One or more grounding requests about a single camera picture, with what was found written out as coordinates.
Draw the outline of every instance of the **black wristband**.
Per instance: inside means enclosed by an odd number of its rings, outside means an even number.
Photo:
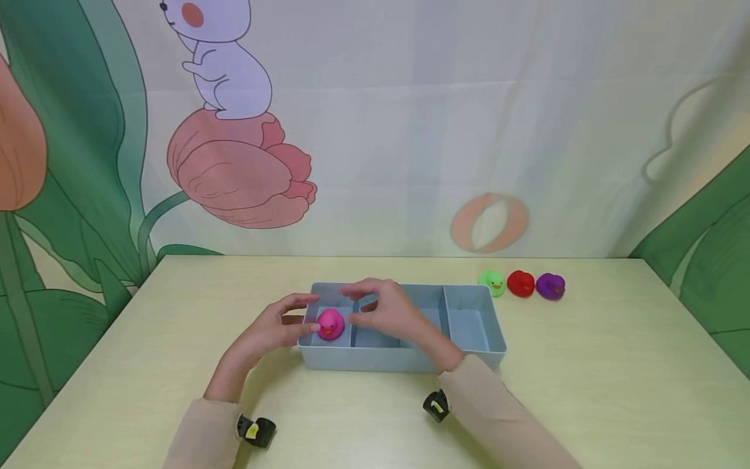
[[[276,424],[262,417],[254,422],[241,415],[237,420],[237,434],[253,446],[268,448],[276,434]]]
[[[442,422],[449,413],[448,398],[443,390],[433,392],[424,400],[422,408],[429,413],[438,423]]]

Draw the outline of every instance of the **plastic storage box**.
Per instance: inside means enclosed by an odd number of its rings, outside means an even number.
[[[320,282],[312,293],[320,300],[307,306],[306,323],[314,322],[327,308],[347,318],[360,305],[375,300],[366,296],[353,302],[339,289],[345,284]],[[495,314],[490,289],[485,285],[401,285],[412,302],[461,350],[473,353],[490,368],[503,360],[507,346]],[[316,370],[435,372],[432,363],[414,344],[372,329],[346,324],[343,334],[325,341],[317,334],[298,342],[305,365]]]

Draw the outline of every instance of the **yellow tag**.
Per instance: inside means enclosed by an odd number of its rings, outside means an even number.
[[[445,413],[442,407],[440,407],[440,404],[438,404],[435,401],[432,401],[432,404],[430,404],[432,407],[435,407],[439,413]]]
[[[255,440],[255,437],[258,435],[258,430],[260,430],[260,427],[258,427],[257,423],[254,423],[247,429],[247,433],[244,434],[244,437],[248,440]]]

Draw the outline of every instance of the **finger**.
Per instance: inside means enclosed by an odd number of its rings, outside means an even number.
[[[284,327],[286,339],[292,343],[296,342],[298,338],[305,337],[306,335],[318,332],[319,330],[320,324],[318,323],[294,324],[292,326]]]
[[[369,305],[362,306],[359,310],[363,313],[370,313],[377,309],[377,301],[373,301]]]
[[[302,324],[304,320],[305,316],[302,316],[301,314],[287,314],[286,316],[281,317],[281,323],[284,326],[291,326],[292,324]]]
[[[284,314],[293,309],[299,309],[300,305],[306,305],[320,299],[318,295],[310,293],[292,293],[273,303],[272,306],[278,314]]]
[[[354,324],[355,326],[367,327],[369,329],[375,328],[375,314],[373,313],[352,313],[347,320],[349,324]]]
[[[366,278],[354,284],[344,285],[341,287],[341,293],[353,300],[357,300],[372,293],[377,294],[380,292],[381,284],[383,284],[383,281],[379,278]]]
[[[296,311],[298,309],[305,309],[310,303],[311,302],[299,302],[299,303],[295,303],[294,305],[291,305],[289,307],[289,309],[286,310],[286,312],[288,313],[290,311]]]

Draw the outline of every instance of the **pink rubber duck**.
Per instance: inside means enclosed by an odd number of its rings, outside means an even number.
[[[328,308],[320,313],[317,323],[320,324],[318,336],[324,341],[336,340],[344,333],[346,327],[344,316],[341,316],[341,313],[333,308]]]

